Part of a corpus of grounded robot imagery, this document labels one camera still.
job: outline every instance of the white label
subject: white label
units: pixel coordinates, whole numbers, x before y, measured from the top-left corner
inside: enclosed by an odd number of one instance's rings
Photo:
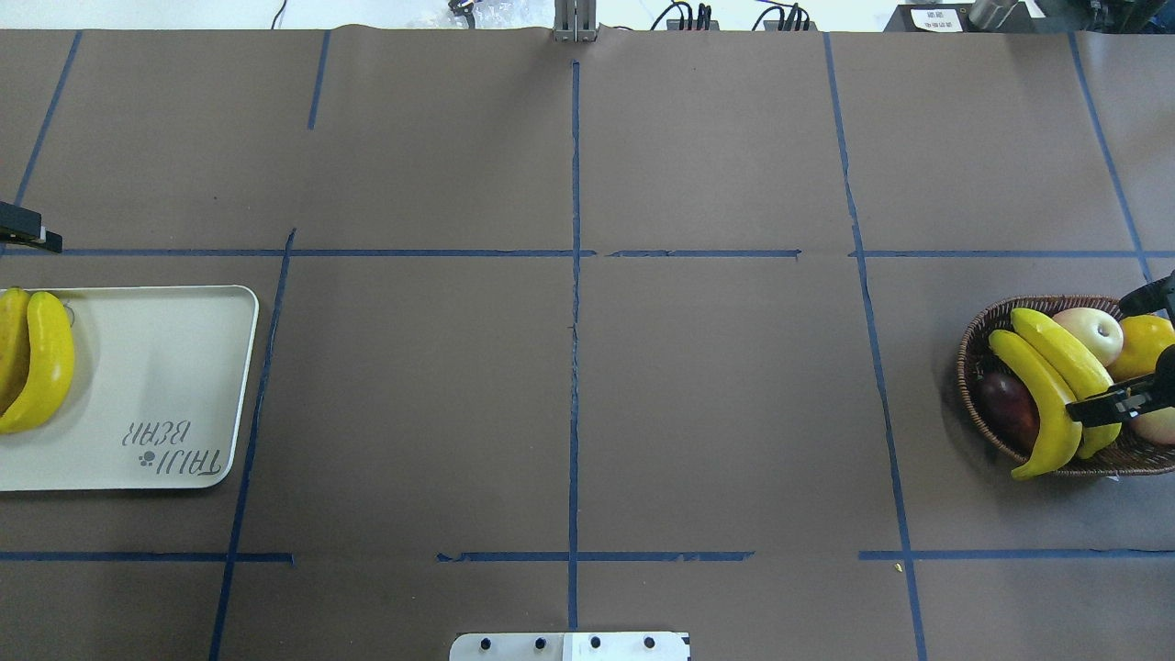
[[[962,32],[962,21],[954,9],[911,9],[914,26],[929,32]]]

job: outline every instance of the brown woven basket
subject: brown woven basket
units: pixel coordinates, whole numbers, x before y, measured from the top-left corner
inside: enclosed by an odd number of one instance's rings
[[[1122,311],[1117,308],[1117,298],[1107,296],[1019,296],[1005,298],[979,312],[962,336],[959,345],[958,380],[959,393],[964,407],[971,414],[975,427],[1003,454],[1016,464],[1028,461],[1028,458],[1014,445],[1005,443],[983,421],[972,402],[972,389],[978,387],[979,378],[985,372],[1002,371],[1010,373],[987,346],[987,337],[992,330],[1012,329],[1008,312],[1014,306],[1038,309],[1049,316],[1070,306],[1092,306],[1107,311],[1114,318],[1121,319]],[[1050,475],[1097,477],[1097,475],[1159,475],[1175,471],[1175,446],[1157,446],[1133,434],[1124,425],[1114,445],[1099,452],[1088,460],[1073,458],[1073,461]]]

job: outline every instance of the rectangular tray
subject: rectangular tray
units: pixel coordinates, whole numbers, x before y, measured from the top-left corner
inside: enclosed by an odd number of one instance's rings
[[[233,467],[257,296],[248,286],[51,289],[74,380],[36,430],[0,437],[0,491],[196,490]]]

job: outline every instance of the gray tabletop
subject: gray tabletop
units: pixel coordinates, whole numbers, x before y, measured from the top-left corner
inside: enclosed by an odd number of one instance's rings
[[[67,245],[4,283],[262,299],[223,483],[0,495],[0,656],[1169,659],[1175,478],[1015,484],[952,372],[1175,268],[1173,56],[0,32],[0,198]]]

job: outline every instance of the banana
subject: banana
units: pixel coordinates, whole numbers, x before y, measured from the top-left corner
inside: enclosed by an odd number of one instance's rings
[[[43,424],[65,402],[73,382],[69,315],[48,291],[36,291],[28,298],[28,380],[0,416],[0,434],[25,432]]]
[[[1016,335],[1045,357],[1079,400],[1100,396],[1114,385],[1114,379],[1094,355],[1047,313],[1018,306],[1012,310],[1010,316]],[[1086,427],[1077,457],[1089,459],[1097,451],[1113,444],[1121,431],[1122,425],[1117,423]]]
[[[993,330],[988,344],[1028,387],[1040,413],[1040,432],[1032,457],[1023,466],[1013,468],[1012,477],[1027,480],[1065,466],[1081,443],[1081,424],[1065,411],[1065,405],[1076,399],[1073,391],[1032,345],[1010,330]]]
[[[28,379],[28,291],[12,286],[0,295],[0,413]]]

